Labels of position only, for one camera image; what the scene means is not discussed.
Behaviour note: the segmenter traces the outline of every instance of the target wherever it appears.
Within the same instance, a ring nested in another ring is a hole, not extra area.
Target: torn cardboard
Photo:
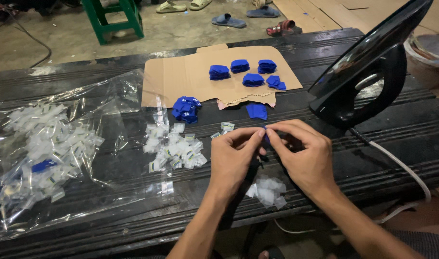
[[[207,47],[199,47],[199,48],[197,48],[196,53],[205,53],[205,52],[209,52],[209,51],[222,50],[222,49],[228,49],[228,46],[226,45],[226,43],[211,45],[211,46],[207,46]]]
[[[231,66],[236,59],[246,59],[250,70],[238,74],[230,73],[231,78],[211,81],[208,71],[211,65]],[[258,73],[258,61],[271,59],[277,64],[275,73],[262,75],[280,76],[287,90],[302,88],[280,52],[271,46],[235,47],[230,49],[207,51],[188,56],[150,59],[146,62],[145,81],[143,83],[142,106],[154,106],[154,96],[160,96],[156,103],[173,106],[183,96],[193,96],[199,101],[217,98],[224,106],[237,105],[243,101],[259,101],[275,105],[275,90],[267,84],[259,87],[245,87],[243,77],[247,73]]]

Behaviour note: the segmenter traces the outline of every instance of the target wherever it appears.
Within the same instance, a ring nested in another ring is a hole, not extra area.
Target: hand
[[[281,121],[267,125],[267,136],[291,179],[310,198],[320,190],[336,190],[331,164],[331,140],[301,120]],[[282,140],[276,130],[288,133]],[[304,150],[293,153],[286,145],[300,140]]]
[[[212,174],[207,191],[229,201],[234,197],[248,171],[251,158],[266,154],[260,147],[263,128],[240,128],[212,140]]]

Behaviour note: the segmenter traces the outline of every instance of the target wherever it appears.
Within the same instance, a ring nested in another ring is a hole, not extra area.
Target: black clothes iron
[[[403,42],[418,26],[433,0],[411,0],[372,29],[316,80],[309,109],[327,123],[351,128],[389,106],[402,90],[406,75]],[[380,79],[379,96],[354,109],[357,94]]]

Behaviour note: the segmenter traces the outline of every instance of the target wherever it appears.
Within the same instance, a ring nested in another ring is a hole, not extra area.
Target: clear plastic bag
[[[148,173],[153,155],[140,142],[147,124],[168,126],[158,91],[157,106],[141,109],[143,80],[135,70],[38,100],[0,102],[0,240],[173,199],[169,171]]]

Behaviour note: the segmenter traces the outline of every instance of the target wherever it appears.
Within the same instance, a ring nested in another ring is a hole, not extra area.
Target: table surface
[[[269,45],[280,51],[304,88],[278,93],[277,105],[268,109],[266,123],[298,118],[330,137],[336,182],[360,207],[420,193],[417,183],[394,162],[377,150],[363,146],[349,133],[325,124],[307,108],[308,101],[313,99],[307,89],[362,35],[358,29],[347,28],[228,44],[229,47]],[[3,71],[0,72],[0,101],[20,100],[22,103],[34,100],[144,68],[144,63],[152,58],[195,52],[195,48],[188,48]],[[371,101],[374,94],[366,92],[358,96],[356,106]],[[219,131],[220,122],[231,121],[236,127],[264,124],[263,121],[251,120],[243,106],[219,111],[216,101],[206,101],[198,114],[199,122],[186,125],[185,133],[195,133],[203,141],[205,148],[202,153],[209,159],[209,136]],[[122,117],[125,124],[135,120],[125,114]],[[358,125],[358,129],[409,165],[430,188],[439,186],[439,99],[423,89],[414,78],[407,76],[395,102],[376,117]],[[129,136],[132,148],[141,150],[142,145],[137,140],[142,137],[138,134]],[[263,160],[263,167],[252,165],[256,175],[268,175],[284,181],[288,204],[280,210],[275,207],[265,209],[258,199],[244,197],[243,190],[229,207],[220,228],[253,224],[316,209],[291,182],[274,153],[270,152],[268,159]],[[114,217],[70,221],[1,241],[0,258],[94,258],[176,240],[195,215],[209,175],[210,162],[195,170],[174,171],[171,177],[174,185],[172,200],[144,200],[124,206],[124,209],[119,208],[120,212]],[[250,184],[254,176],[248,177],[246,183]]]

